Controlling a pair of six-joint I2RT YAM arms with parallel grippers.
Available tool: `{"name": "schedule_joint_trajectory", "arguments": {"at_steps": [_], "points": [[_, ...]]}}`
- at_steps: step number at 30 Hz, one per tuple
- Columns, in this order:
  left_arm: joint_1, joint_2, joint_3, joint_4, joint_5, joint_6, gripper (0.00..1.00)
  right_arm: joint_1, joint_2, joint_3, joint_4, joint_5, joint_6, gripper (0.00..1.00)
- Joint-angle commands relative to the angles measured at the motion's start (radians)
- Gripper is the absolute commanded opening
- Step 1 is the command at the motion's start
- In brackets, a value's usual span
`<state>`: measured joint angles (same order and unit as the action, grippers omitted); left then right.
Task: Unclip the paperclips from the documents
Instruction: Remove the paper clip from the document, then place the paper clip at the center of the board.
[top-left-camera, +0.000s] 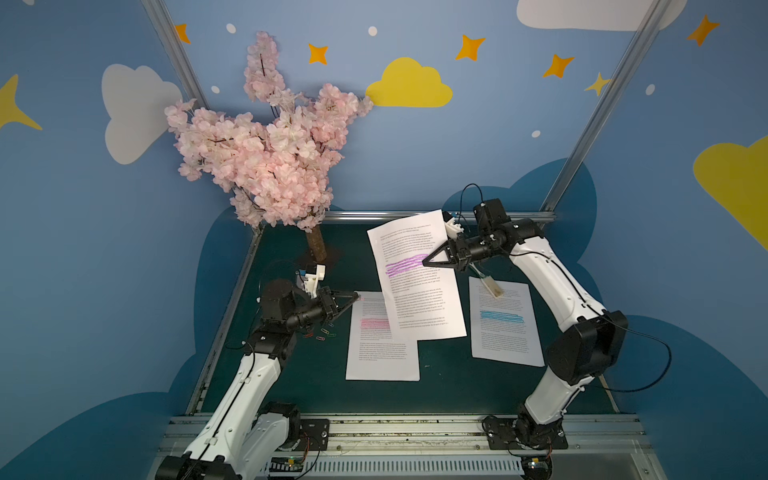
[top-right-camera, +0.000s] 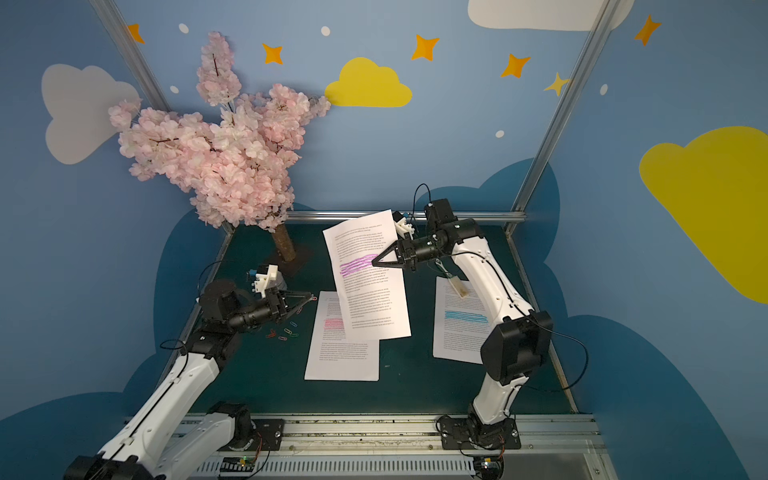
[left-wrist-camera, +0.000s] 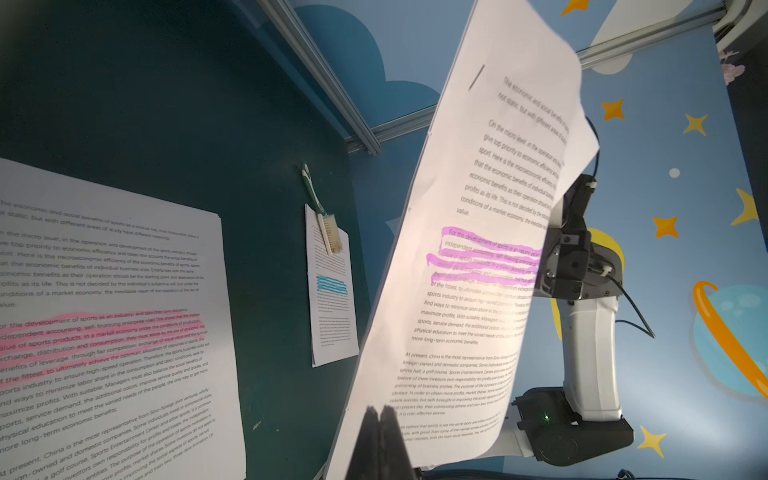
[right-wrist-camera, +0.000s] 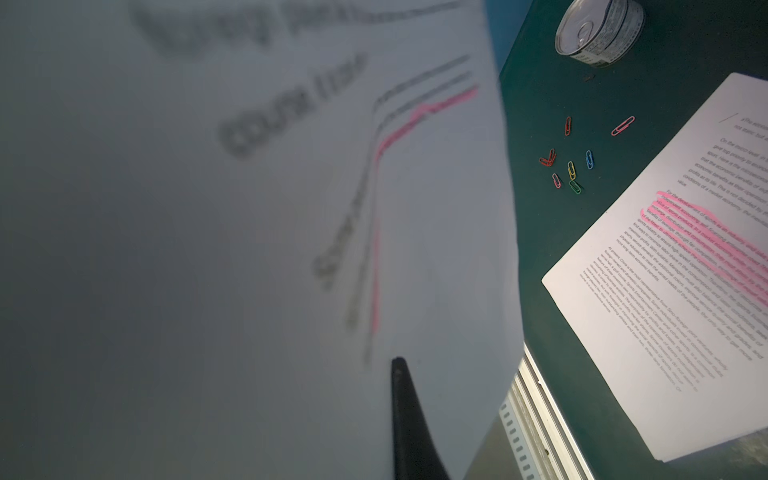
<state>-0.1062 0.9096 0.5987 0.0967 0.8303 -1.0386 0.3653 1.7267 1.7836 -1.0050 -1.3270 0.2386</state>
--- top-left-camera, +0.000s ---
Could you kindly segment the purple highlighted paper document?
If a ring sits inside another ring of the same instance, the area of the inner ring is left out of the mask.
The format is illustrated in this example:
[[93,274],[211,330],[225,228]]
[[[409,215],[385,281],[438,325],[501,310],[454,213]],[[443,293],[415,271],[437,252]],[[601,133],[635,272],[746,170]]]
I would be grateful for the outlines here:
[[393,335],[415,341],[465,337],[454,272],[423,265],[448,239],[442,212],[393,220],[367,235]]

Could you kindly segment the pink highlighted paper document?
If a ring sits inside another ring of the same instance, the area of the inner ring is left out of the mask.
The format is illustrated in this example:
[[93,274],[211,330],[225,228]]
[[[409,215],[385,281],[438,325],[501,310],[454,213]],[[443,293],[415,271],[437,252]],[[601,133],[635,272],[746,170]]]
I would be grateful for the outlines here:
[[420,380],[417,341],[395,337],[380,292],[358,292],[352,306],[345,379]]

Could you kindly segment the blue highlighted paper document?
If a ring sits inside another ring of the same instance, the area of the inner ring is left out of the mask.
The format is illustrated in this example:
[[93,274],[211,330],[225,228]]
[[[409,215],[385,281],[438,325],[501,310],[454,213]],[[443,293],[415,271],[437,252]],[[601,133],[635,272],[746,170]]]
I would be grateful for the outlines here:
[[479,278],[469,279],[472,357],[544,367],[529,286],[505,281],[499,285],[503,295],[495,298]]

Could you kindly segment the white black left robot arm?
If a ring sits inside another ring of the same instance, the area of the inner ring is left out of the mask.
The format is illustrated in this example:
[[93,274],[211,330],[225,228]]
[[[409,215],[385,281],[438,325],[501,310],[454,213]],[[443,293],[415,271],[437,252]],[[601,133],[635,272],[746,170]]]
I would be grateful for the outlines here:
[[359,294],[320,287],[311,295],[295,283],[270,282],[261,296],[261,323],[245,341],[230,387],[205,427],[180,456],[167,456],[157,479],[258,479],[272,456],[301,441],[293,404],[262,403],[290,359],[299,335],[348,311]]

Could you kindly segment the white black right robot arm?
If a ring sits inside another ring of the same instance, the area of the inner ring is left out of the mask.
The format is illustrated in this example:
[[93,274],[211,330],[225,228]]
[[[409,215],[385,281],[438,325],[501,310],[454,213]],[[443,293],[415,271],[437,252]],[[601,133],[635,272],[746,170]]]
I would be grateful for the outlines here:
[[620,311],[607,311],[578,283],[534,220],[511,218],[498,199],[476,205],[473,212],[478,229],[474,236],[444,212],[448,238],[422,263],[463,271],[473,263],[505,257],[526,275],[561,334],[547,348],[546,371],[519,410],[514,440],[530,449],[563,448],[567,407],[618,361],[628,320]]

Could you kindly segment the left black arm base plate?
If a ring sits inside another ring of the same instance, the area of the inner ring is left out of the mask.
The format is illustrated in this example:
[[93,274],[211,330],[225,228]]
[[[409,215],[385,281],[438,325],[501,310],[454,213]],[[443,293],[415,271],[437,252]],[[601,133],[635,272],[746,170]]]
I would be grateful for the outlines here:
[[289,426],[284,447],[288,451],[326,451],[330,436],[330,420],[327,418],[306,419]]

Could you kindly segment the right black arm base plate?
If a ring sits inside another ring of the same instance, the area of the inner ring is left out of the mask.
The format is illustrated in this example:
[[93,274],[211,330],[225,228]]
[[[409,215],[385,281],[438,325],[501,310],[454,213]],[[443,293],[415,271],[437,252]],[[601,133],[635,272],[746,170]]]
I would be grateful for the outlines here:
[[488,415],[481,420],[481,427],[491,450],[568,448],[561,419],[541,425],[527,415],[520,418]]

